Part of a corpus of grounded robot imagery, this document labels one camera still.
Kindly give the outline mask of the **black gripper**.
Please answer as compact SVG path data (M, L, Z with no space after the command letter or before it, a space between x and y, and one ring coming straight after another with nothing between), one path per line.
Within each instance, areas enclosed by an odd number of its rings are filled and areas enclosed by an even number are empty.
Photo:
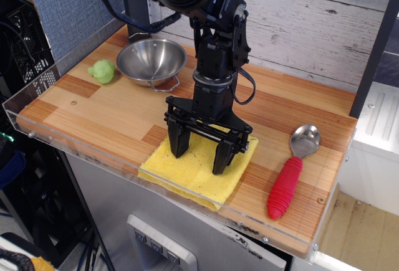
M237 84L236 79L196 79L192 99L166 98L165 121L171 152L176 158L188 149L192 133L218 143L214 175L223 174L235 154L246 152L252 127L233 112L233 103L238 101Z

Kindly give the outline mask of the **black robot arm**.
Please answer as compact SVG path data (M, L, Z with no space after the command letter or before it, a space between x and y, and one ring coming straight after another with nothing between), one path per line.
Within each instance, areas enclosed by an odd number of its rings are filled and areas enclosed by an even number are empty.
M217 142L213 173L222 174L234 156L248 147L251 126L238 118L239 76L247 77L250 47L246 40L248 12L244 0L153 0L173 11L161 21L145 25L115 12L113 16L153 34L187 16L194 31L197 66L193 98L168 97L165 121L171 152L180 157L192 133Z

